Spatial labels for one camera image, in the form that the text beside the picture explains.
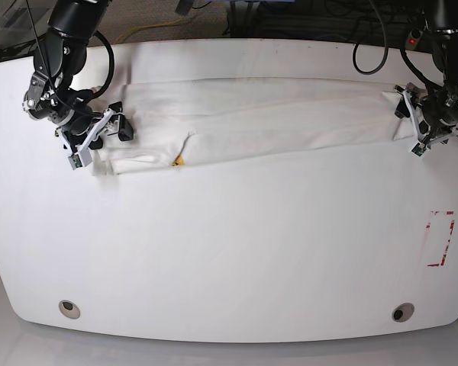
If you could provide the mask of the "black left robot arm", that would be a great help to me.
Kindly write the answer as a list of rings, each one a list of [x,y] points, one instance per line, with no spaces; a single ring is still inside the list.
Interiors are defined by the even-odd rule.
[[[412,4],[420,15],[405,35],[400,54],[425,88],[412,83],[404,88],[395,86],[401,95],[395,116],[411,121],[417,138],[411,151],[422,156],[436,143],[458,139],[458,1],[413,1]],[[434,65],[443,75],[442,85],[428,79],[408,58],[406,45],[414,31],[419,31],[431,44]]]

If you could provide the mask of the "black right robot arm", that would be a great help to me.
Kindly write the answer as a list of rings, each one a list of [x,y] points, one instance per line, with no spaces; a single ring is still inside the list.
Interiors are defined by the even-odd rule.
[[[132,141],[134,128],[124,115],[121,102],[103,111],[94,111],[89,102],[108,90],[115,71],[111,44],[98,30],[109,6],[108,1],[58,1],[48,21],[45,35],[36,37],[34,73],[23,108],[33,120],[48,119],[55,127],[73,166],[87,164],[89,153],[103,147],[103,135]],[[108,74],[97,90],[75,90],[71,83],[86,62],[92,38],[104,45],[108,54]]]

